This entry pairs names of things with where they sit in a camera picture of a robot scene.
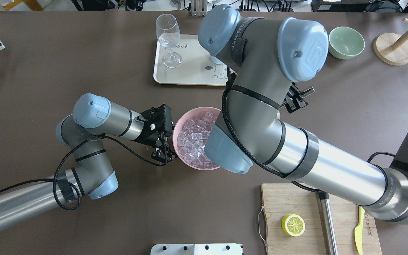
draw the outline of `lemon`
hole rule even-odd
[[[305,221],[299,215],[288,214],[281,220],[281,227],[291,236],[301,236],[305,232]]]

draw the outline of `wine glass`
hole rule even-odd
[[[161,45],[170,49],[170,53],[163,58],[163,63],[169,68],[176,68],[182,63],[182,57],[173,52],[173,47],[178,44],[180,31],[175,16],[167,13],[157,18],[157,39]]]

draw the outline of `light blue joint cap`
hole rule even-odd
[[[116,178],[116,173],[113,171],[102,184],[100,184],[93,192],[89,193],[89,197],[93,200],[102,198],[117,190],[118,187],[118,179]]]
[[[253,166],[250,158],[215,124],[204,152],[213,163],[234,173],[245,174]]]
[[[58,126],[56,126],[56,138],[65,146],[68,146],[68,144],[64,141],[62,134],[61,134],[61,128],[62,128],[62,124],[64,123],[65,119],[64,118],[59,124]]]
[[[229,5],[218,5],[204,17],[198,32],[199,44],[216,56],[231,39],[240,13]]]
[[[278,32],[278,58],[284,75],[293,82],[312,79],[327,59],[328,35],[316,21],[285,19]]]
[[[87,93],[73,107],[73,120],[86,129],[102,125],[110,116],[111,103],[105,97]]]

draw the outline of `brown table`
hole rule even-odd
[[[196,34],[200,18],[177,16],[183,34]],[[222,87],[160,85],[152,78],[155,19],[160,12],[0,12],[0,189],[52,175],[68,152],[55,126],[75,101],[92,92],[143,111],[165,103],[173,119],[198,106],[220,108]],[[408,15],[376,13],[244,13],[321,22],[328,31],[350,26],[365,38],[351,60],[329,56],[302,89],[317,93],[286,122],[367,159],[396,152],[408,131],[408,64],[393,67],[371,44],[385,32],[403,33]],[[192,95],[199,95],[193,100]],[[126,141],[149,157],[152,149]],[[75,211],[52,210],[0,233],[0,254],[149,254],[157,243],[243,243],[261,255],[257,233],[260,185],[282,182],[258,167],[246,175],[197,171],[175,160],[165,168],[143,163],[105,141],[119,189],[100,200],[85,198]],[[390,158],[376,162],[388,166]],[[72,167],[70,159],[64,165]],[[385,255],[408,254],[408,226],[377,221]]]

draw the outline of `cartoon bunny drawing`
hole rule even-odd
[[[228,70],[228,67],[225,64],[216,64],[213,78],[214,79],[227,79],[228,78],[227,70]]]

